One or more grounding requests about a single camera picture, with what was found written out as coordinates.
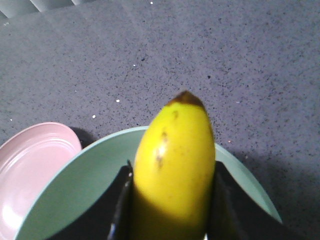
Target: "granite surface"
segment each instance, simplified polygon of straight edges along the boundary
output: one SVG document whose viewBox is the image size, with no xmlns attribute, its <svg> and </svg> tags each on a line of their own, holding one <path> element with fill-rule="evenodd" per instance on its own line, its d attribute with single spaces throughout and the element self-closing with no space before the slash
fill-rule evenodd
<svg viewBox="0 0 320 240">
<path fill-rule="evenodd" d="M 320 239 L 318 1 L 97 0 L 0 20 L 0 144 L 46 121 L 96 139 L 148 125 L 185 89 L 284 224 Z"/>
</svg>

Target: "banana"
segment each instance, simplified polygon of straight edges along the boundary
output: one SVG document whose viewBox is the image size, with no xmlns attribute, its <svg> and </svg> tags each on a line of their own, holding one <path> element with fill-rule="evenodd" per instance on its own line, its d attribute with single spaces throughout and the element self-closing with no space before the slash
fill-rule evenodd
<svg viewBox="0 0 320 240">
<path fill-rule="evenodd" d="M 137 149 L 129 239 L 203 240 L 215 163 L 205 107 L 184 91 L 162 108 Z"/>
</svg>

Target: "green bowl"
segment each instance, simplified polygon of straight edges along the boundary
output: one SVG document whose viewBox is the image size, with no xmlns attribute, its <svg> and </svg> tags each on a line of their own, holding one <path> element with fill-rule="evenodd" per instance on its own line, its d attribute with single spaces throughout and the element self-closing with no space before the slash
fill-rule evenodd
<svg viewBox="0 0 320 240">
<path fill-rule="evenodd" d="M 108 188 L 121 166 L 134 161 L 147 126 L 108 135 L 83 149 L 46 186 L 25 218 L 16 240 L 43 240 L 84 213 Z M 268 214 L 281 222 L 272 201 L 249 170 L 218 144 L 216 160 Z"/>
</svg>

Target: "gray countertop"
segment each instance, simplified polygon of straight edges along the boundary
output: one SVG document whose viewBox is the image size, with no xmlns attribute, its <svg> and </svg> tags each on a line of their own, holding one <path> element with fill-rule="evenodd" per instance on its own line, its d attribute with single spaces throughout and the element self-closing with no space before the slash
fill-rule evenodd
<svg viewBox="0 0 320 240">
<path fill-rule="evenodd" d="M 148 125 L 185 89 L 284 224 L 320 239 L 317 1 L 97 0 L 0 20 L 0 144 L 47 121 L 97 139 Z"/>
</svg>

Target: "pink plate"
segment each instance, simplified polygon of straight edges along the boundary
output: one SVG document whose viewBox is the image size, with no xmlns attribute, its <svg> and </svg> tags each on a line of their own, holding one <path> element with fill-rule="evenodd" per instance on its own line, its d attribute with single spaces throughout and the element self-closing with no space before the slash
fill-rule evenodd
<svg viewBox="0 0 320 240">
<path fill-rule="evenodd" d="M 57 122 L 33 125 L 0 147 L 0 240 L 14 240 L 53 177 L 81 151 L 77 135 Z"/>
</svg>

